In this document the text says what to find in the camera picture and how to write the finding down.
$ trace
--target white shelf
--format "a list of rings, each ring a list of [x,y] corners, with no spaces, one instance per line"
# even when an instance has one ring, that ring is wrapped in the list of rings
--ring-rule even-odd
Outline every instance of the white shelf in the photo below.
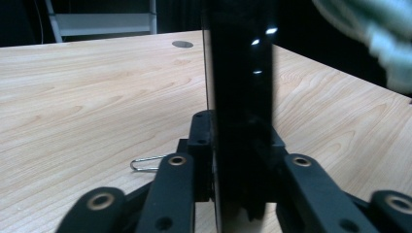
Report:
[[[56,14],[61,36],[150,32],[149,14]]]

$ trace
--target wood grain surface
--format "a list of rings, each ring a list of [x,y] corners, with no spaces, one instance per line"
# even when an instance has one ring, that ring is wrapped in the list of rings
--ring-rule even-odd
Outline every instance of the wood grain surface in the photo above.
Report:
[[[53,232],[84,193],[151,181],[129,162],[173,152],[206,109],[202,45],[196,31],[0,49],[0,231]],[[412,195],[410,99],[274,50],[288,151],[364,200],[377,189]],[[268,206],[264,231],[279,232]],[[196,231],[216,232],[212,203],[196,205]]]

